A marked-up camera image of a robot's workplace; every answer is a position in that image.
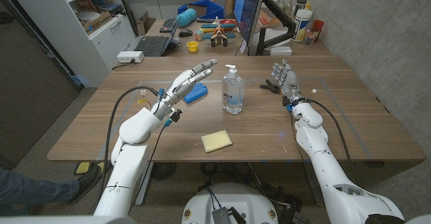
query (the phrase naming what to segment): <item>computer mouse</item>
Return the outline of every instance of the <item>computer mouse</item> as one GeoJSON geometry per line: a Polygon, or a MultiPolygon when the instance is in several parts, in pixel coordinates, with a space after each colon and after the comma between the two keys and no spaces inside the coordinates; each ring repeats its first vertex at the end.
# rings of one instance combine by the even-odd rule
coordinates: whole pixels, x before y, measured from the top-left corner
{"type": "Polygon", "coordinates": [[[190,30],[182,30],[182,31],[180,31],[180,33],[178,33],[178,35],[180,37],[192,36],[193,32],[190,30]]]}

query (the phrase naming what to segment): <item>wooden table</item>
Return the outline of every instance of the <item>wooden table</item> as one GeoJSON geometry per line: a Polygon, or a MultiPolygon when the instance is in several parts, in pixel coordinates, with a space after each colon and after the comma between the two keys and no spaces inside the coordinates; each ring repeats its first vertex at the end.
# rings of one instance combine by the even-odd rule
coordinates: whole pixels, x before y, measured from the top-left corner
{"type": "MultiPolygon", "coordinates": [[[[307,50],[312,51],[315,46],[318,45],[307,46],[307,50]]],[[[185,50],[178,50],[178,55],[186,54],[185,50]]],[[[191,104],[182,101],[176,105],[175,108],[183,111],[181,119],[163,132],[153,161],[300,161],[288,111],[281,105],[281,95],[259,88],[265,79],[271,78],[274,62],[280,63],[282,57],[224,54],[213,57],[206,52],[206,49],[199,48],[192,57],[148,57],[142,63],[113,71],[48,153],[48,158],[53,161],[96,161],[102,158],[110,113],[124,91],[139,84],[166,88],[185,69],[217,58],[219,64],[203,82],[208,87],[208,94],[191,104]],[[225,64],[235,64],[238,74],[246,79],[244,106],[237,116],[222,110],[220,79],[228,72],[225,64]],[[232,146],[206,153],[201,136],[219,130],[227,130],[232,146]]],[[[286,58],[299,78],[303,95],[308,96],[313,88],[318,89],[312,98],[328,107],[338,119],[353,160],[416,161],[425,158],[419,145],[342,58],[286,58]]],[[[140,97],[139,94],[129,94],[120,103],[110,149],[117,140],[121,123],[143,107],[137,103],[140,97]]],[[[328,132],[333,154],[345,160],[334,122],[317,105],[313,107],[323,116],[323,126],[328,132]]],[[[159,132],[160,128],[153,133],[149,146],[154,147],[159,132]]]]}
{"type": "MultiPolygon", "coordinates": [[[[148,30],[148,33],[146,36],[169,36],[169,33],[160,33],[159,29],[162,27],[164,20],[156,20],[154,22],[153,26],[148,30]]],[[[178,28],[176,30],[175,37],[178,37],[178,33],[184,29],[188,29],[191,31],[197,31],[201,26],[205,23],[200,22],[193,22],[192,24],[188,25],[186,28],[178,28]]],[[[210,40],[201,40],[198,41],[198,51],[197,52],[189,52],[187,49],[187,43],[190,41],[194,41],[194,36],[188,36],[179,38],[181,42],[183,42],[183,45],[180,46],[182,48],[177,48],[176,50],[173,50],[172,52],[169,52],[167,54],[168,57],[187,57],[187,56],[194,56],[194,55],[202,55],[205,54],[209,57],[217,57],[220,56],[220,54],[223,55],[235,55],[235,52],[238,50],[238,48],[242,45],[242,38],[241,34],[233,31],[236,35],[235,38],[228,39],[228,46],[222,46],[217,45],[216,47],[211,47],[211,41],[210,40]]],[[[315,44],[313,44],[312,48],[305,45],[305,43],[301,42],[288,42],[285,46],[290,46],[293,55],[295,56],[331,56],[332,54],[326,49],[326,46],[318,40],[315,44]]],[[[238,56],[246,56],[247,55],[247,49],[244,51],[243,54],[241,54],[240,51],[238,51],[238,56]]]]}

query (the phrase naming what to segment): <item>pump dispenser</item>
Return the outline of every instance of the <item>pump dispenser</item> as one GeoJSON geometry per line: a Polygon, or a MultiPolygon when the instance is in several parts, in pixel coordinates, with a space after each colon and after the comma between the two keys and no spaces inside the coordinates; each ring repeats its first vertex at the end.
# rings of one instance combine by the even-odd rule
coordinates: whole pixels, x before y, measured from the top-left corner
{"type": "Polygon", "coordinates": [[[222,102],[223,110],[236,115],[242,110],[242,99],[244,97],[244,79],[238,75],[235,65],[229,67],[229,73],[222,79],[222,102]]]}

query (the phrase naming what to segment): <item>computer monitor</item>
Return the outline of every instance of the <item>computer monitor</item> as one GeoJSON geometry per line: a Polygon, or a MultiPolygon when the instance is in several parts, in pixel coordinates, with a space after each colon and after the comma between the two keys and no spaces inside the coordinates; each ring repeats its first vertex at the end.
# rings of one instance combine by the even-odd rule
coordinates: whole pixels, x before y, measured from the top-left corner
{"type": "Polygon", "coordinates": [[[255,33],[262,0],[235,0],[234,17],[247,46],[255,33]]]}

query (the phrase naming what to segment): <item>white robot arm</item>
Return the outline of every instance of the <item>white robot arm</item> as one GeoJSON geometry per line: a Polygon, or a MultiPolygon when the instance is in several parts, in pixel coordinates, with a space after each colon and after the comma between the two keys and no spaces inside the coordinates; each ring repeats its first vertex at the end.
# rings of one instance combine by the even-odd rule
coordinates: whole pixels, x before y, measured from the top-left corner
{"type": "Polygon", "coordinates": [[[143,108],[121,125],[120,136],[111,155],[114,169],[96,207],[95,216],[128,215],[133,189],[140,175],[150,164],[148,162],[150,150],[143,143],[166,117],[168,122],[165,126],[172,120],[176,122],[179,119],[181,111],[175,110],[173,105],[180,102],[193,89],[196,82],[210,75],[211,67],[217,63],[216,59],[212,59],[182,72],[169,88],[159,95],[159,99],[152,104],[151,111],[143,108]]]}
{"type": "Polygon", "coordinates": [[[302,97],[296,75],[286,60],[283,59],[283,65],[276,63],[273,69],[272,75],[281,87],[284,104],[298,119],[296,141],[311,159],[331,223],[365,224],[373,214],[404,220],[391,200],[368,192],[347,178],[329,149],[322,116],[302,97]]]}

